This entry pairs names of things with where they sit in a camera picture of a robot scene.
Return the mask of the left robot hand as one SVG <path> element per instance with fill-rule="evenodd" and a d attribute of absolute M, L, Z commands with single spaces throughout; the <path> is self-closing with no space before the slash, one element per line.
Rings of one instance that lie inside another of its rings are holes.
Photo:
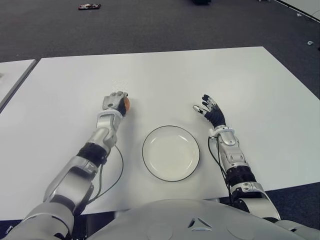
<path fill-rule="evenodd" d="M 113 92 L 108 96 L 105 96 L 102 103 L 102 109 L 113 109 L 121 113 L 124 117 L 130 109 L 130 100 L 127 92 Z"/>

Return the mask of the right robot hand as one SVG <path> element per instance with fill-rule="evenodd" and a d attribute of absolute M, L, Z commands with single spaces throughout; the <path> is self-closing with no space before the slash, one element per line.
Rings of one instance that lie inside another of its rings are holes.
<path fill-rule="evenodd" d="M 205 106 L 205 108 L 198 105 L 193 105 L 192 108 L 195 112 L 204 116 L 204 118 L 207 119 L 214 128 L 226 126 L 225 116 L 213 98 L 204 94 L 202 97 L 202 105 Z"/>

